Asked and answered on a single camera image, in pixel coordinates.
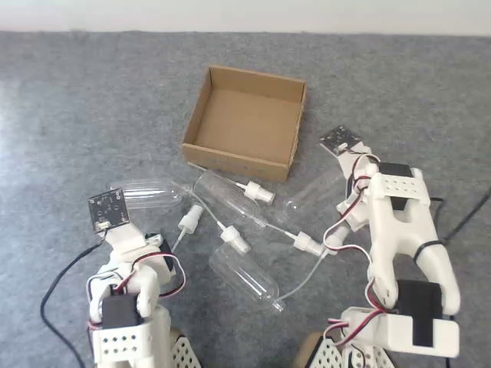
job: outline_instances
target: white wall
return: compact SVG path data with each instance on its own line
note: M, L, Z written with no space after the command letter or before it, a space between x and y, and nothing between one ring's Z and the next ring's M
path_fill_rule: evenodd
M490 0L0 0L9 31L491 35Z

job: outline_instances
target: clear plastic bottle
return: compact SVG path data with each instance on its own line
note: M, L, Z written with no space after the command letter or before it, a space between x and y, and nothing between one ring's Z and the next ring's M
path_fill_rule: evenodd
M259 226L265 227L266 220L261 215L258 203L245 197L229 180L207 170L194 182L193 191L205 202L224 205L237 214L239 219L251 219Z
M280 223L309 223L344 199L345 180L341 170L330 169L283 202L277 215Z
M285 309L282 301L275 301L279 296L276 281L248 254L241 255L229 244L223 243L210 257L209 265L227 284L253 299L259 308L268 307L275 313Z
M129 209L169 208L178 205L186 187L171 179L138 179L113 182L111 189L122 188Z

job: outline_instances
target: circuit board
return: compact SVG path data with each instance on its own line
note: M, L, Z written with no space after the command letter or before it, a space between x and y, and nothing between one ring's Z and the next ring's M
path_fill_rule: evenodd
M88 199L92 226L95 232L130 223L122 189L112 189Z
M346 126L340 125L327 132L320 141L326 150L338 157L361 142L361 138Z

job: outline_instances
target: cable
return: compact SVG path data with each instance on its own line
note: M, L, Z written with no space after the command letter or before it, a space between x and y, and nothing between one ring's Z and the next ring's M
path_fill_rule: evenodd
M341 215L341 217L339 218L339 220L337 220L330 228L328 228L325 232L324 232L324 236L322 237L322 242L324 243L324 245L327 247L327 239L328 239L328 234L330 232L332 232L332 230L334 230L335 228L337 228L341 223L343 223L343 221L348 217L348 215L351 213L351 211L353 211L353 209L356 207L356 205L360 202L361 200L361 195L363 193L363 191L366 189L363 188L361 189L360 193L358 194L358 196L354 199L353 203L350 204L350 206L346 209L346 211L343 212L343 214Z
M218 218L215 216L210 207L203 201L192 189L189 191L190 195L192 195L196 200L203 206L203 208L209 213L210 216L215 220L216 224L222 229L225 230L225 226L221 223Z
M435 230L437 230L438 234L438 228L440 224L440 214L442 212L443 207L445 207L445 198L440 198L440 197L430 197L431 202L439 202L437 209L435 210L435 214L433 215L433 223L435 224Z
M383 310L380 310L380 309L376 309L376 310L373 310L372 312L370 312L365 317L365 319L362 320L361 323L347 337L345 337L343 340L340 340L337 343L335 343L334 346L340 347L340 346L343 346L346 343L349 343L350 341L352 341L370 323L370 321L372 321L379 314L383 314L383 313L385 313L385 312ZM326 331L329 332L329 331L335 330L337 328L344 328L344 327L348 327L348 326L349 326L348 322L333 324L332 326L330 326L333 328L330 329L328 327L326 329Z
M351 344L351 347L352 347L353 349L358 350L358 352L361 354L361 356L363 357L363 365L361 366L361 368L365 368L365 366L366 366L366 364L367 364L367 361L366 361L366 359L365 359L365 354L363 353L363 351L361 351L361 349L360 349L360 348L356 347L354 344Z
M462 220L457 224L455 228L453 228L452 231L449 232L447 236L444 236L442 238L443 244L445 246L450 243L450 241L462 230L462 228L467 225L467 222L470 221L470 219L478 212L489 200L489 197L491 197L491 186L488 188L488 190L484 193L484 196L479 200L476 205L470 210L470 212L464 216Z
M183 238L184 238L184 235L185 235L185 234L186 234L186 229L185 229L185 228L183 228L183 229L181 230L181 233L180 233L180 234L179 234L179 236L177 237L177 240L176 240L176 242L174 243L174 245L173 245L172 249L170 250L172 253L174 253L174 251L175 251L175 250L176 250L176 248L177 248L177 245L179 245L179 243L181 242L181 240L183 240Z
M312 277L312 275L315 273L315 271L317 270L317 268L319 267L319 265L321 264L321 262L324 260L325 257L323 257L322 255L319 257L319 259L317 260L317 262L315 262L314 264L314 267L311 269L311 271L308 273L307 277L305 278L305 280L303 280L295 289L293 289L292 291L289 291L288 293L282 295L281 297L277 297L275 300L274 300L274 303L278 303L279 301L282 301L284 299L286 299L287 297L293 295L294 293L296 293L297 291L299 291L300 289L303 288L303 286L305 284L307 284L307 282L310 280L310 278Z
M120 292L121 289L124 288L128 284L130 279L135 275L135 273L137 271L137 269L135 268L135 265L138 262L140 262L144 259L152 258L152 257L169 257L169 258L172 258L174 261L176 261L177 266L179 267L179 269L181 271L181 274L183 274L183 282L178 287L176 287L175 289L173 289L171 291L167 291L165 293L159 294L159 297L171 297L171 296L179 293L182 289L184 289L184 287L186 286L186 272L184 272L184 268L181 265L181 262L179 261L178 257L176 257L175 255L172 255L170 253L165 253L163 251L155 251L153 253L147 253L145 255L141 255L140 257L135 259L133 261L133 263L131 264L130 274L124 280L122 280L120 282L120 284L114 289L114 292Z
M85 249L83 252L81 252L77 257L73 259L72 262L68 264L67 267L65 267L61 272L58 274L56 278L54 278L53 282L51 283L51 286L49 287L48 291L46 291L46 294L41 300L41 305L39 307L39 313L41 315L41 319L43 320L44 324L46 325L47 328L51 330L53 334L58 336L58 338L65 344L65 346L73 353L75 356L75 359L78 362L78 366L80 368L85 368L84 361L82 360L80 354L77 352L73 344L60 332L57 330L57 328L50 322L50 320L46 317L46 303L48 302L51 294L53 294L54 289L57 287L58 283L60 280L63 278L63 276L72 268L78 261L80 261L83 257L86 255L89 255L92 251L95 249L99 248L102 243L106 240L106 235L107 235L107 229L100 239L100 241L96 245L92 245L91 247Z
M112 278L114 275L116 277L118 277L121 281L124 279L119 273L116 272L116 270L117 270L117 268L113 268L113 269L110 269L110 270L103 271L103 272L101 272L99 274L95 274L95 275L90 276L88 278L87 282L85 283L85 293L87 294L87 299L88 299L89 303L92 300L92 289L91 289L91 285L92 285L92 281L93 280L95 280L95 279L107 280L109 278Z

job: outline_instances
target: cardboard box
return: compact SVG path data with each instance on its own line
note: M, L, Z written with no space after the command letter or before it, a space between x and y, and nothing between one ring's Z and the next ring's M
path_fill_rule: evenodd
M297 149L305 82L212 66L182 144L187 161L285 181Z

